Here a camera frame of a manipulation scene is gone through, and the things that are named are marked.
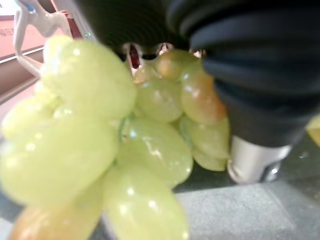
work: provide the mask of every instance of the pink wall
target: pink wall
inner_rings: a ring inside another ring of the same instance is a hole
[[[0,20],[0,59],[11,57],[15,54],[13,46],[14,21]],[[44,45],[46,39],[37,31],[37,29],[29,25],[25,31],[22,50],[29,50]]]

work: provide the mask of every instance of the bunch of grapes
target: bunch of grapes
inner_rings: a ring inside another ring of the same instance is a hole
[[[187,51],[170,50],[144,61],[133,81],[138,89],[137,115],[178,129],[203,168],[226,169],[230,135],[226,109],[200,59]]]
[[[128,68],[66,36],[44,47],[34,96],[5,117],[0,180],[25,205],[10,240],[86,240],[105,212],[120,240],[187,240],[172,193],[193,167],[222,171],[229,126],[213,80],[173,50]]]

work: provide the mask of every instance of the black object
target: black object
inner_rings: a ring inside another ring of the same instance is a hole
[[[265,147],[298,142],[320,111],[320,3],[77,0],[101,42],[205,49],[232,132]]]

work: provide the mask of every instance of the white figurine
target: white figurine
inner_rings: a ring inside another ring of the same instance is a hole
[[[38,0],[15,0],[19,10],[14,16],[13,45],[18,62],[34,76],[40,77],[42,63],[22,55],[22,44],[28,25],[33,25],[44,37],[52,36],[60,28],[63,33],[71,35],[68,20],[64,13],[49,13],[43,9]]]

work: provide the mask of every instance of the gray surface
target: gray surface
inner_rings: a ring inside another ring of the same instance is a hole
[[[174,190],[192,240],[319,240],[320,149],[306,136],[283,162],[279,180],[234,185],[226,173],[194,166]],[[21,207],[0,195],[0,240]],[[100,222],[91,240],[114,240]]]

